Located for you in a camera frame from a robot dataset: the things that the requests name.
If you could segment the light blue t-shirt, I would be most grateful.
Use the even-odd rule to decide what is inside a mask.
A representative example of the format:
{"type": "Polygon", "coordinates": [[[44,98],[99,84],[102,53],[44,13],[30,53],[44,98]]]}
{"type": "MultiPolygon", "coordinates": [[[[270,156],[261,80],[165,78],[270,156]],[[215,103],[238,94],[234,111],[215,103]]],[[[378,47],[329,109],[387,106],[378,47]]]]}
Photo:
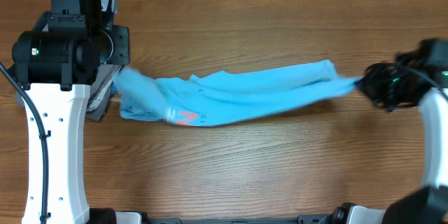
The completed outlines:
{"type": "Polygon", "coordinates": [[[355,78],[328,59],[248,73],[150,78],[129,67],[113,80],[122,118],[214,127],[299,109],[349,94],[355,78]]]}

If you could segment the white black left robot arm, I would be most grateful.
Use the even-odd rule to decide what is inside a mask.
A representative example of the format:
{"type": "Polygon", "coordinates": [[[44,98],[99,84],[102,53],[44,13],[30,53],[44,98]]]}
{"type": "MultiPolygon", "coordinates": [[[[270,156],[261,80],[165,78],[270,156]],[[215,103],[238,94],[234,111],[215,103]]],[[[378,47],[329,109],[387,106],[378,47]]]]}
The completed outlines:
{"type": "Polygon", "coordinates": [[[117,26],[116,0],[51,0],[35,28],[13,45],[3,75],[22,97],[29,136],[23,223],[117,223],[88,205],[83,127],[99,68],[130,62],[130,32],[117,26]]]}

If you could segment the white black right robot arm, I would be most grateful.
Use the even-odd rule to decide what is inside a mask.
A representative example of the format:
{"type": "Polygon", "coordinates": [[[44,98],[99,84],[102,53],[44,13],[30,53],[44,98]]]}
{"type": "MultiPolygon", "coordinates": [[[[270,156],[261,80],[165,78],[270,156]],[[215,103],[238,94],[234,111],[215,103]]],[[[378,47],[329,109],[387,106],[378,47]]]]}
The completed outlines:
{"type": "Polygon", "coordinates": [[[387,209],[346,202],[321,219],[323,224],[440,224],[447,214],[447,41],[422,40],[394,62],[370,65],[356,87],[375,107],[392,112],[418,107],[425,133],[421,187],[387,209]]]}

